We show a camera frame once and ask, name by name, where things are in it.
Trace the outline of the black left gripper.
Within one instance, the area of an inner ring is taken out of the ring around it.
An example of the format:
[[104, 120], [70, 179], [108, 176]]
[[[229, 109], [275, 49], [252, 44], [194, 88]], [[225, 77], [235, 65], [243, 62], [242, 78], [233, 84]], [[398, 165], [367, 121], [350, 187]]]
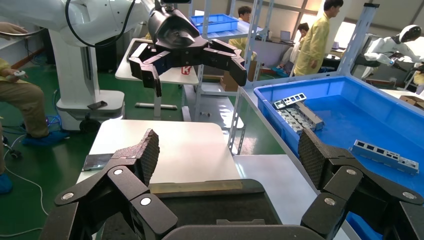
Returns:
[[157, 49], [136, 49], [129, 55], [131, 75], [162, 96], [160, 75], [170, 68], [206, 65], [229, 72], [238, 86], [247, 82], [241, 50], [219, 39], [206, 40], [178, 10], [151, 12], [148, 31]]

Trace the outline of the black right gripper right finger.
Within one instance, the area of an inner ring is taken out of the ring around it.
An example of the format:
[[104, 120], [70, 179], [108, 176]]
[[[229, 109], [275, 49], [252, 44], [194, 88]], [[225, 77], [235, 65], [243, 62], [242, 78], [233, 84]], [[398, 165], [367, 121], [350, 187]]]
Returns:
[[424, 237], [424, 199], [417, 192], [366, 169], [348, 150], [323, 143], [310, 129], [298, 141], [300, 163], [318, 196], [301, 226], [332, 240], [349, 213], [385, 240]]

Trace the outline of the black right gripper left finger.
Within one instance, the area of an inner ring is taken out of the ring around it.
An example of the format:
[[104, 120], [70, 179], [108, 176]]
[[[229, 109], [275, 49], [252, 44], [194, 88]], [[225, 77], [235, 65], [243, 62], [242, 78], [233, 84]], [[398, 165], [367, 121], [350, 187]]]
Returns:
[[178, 218], [149, 189], [159, 153], [159, 137], [152, 129], [138, 144], [117, 150], [102, 170], [55, 198], [40, 239], [90, 240], [118, 213], [138, 239], [163, 239]]

